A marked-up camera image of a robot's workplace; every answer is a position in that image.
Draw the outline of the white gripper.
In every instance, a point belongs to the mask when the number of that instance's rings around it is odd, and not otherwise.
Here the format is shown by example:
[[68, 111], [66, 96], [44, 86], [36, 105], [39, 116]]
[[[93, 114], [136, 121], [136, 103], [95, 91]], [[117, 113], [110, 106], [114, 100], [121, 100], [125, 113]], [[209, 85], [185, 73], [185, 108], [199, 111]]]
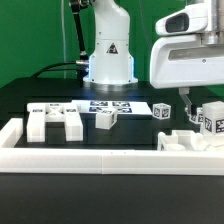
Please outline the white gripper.
[[193, 86], [224, 84], [224, 0], [192, 0], [184, 9], [155, 25], [150, 83], [155, 88], [180, 88], [192, 114], [188, 94]]

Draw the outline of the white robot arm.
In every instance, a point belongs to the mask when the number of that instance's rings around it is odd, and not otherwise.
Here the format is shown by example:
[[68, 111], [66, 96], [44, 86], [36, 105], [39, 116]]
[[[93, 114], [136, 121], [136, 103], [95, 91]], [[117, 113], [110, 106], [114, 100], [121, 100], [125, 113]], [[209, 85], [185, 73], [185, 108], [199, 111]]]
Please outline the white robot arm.
[[[91, 6], [95, 14], [95, 50], [87, 55], [79, 13]], [[129, 53], [130, 16], [114, 0], [70, 0], [80, 58], [88, 68], [83, 81], [104, 90], [135, 84]], [[187, 112], [193, 86], [224, 84], [224, 0], [192, 0], [184, 9], [155, 25], [159, 39], [151, 50], [149, 78], [157, 88], [177, 88]]]

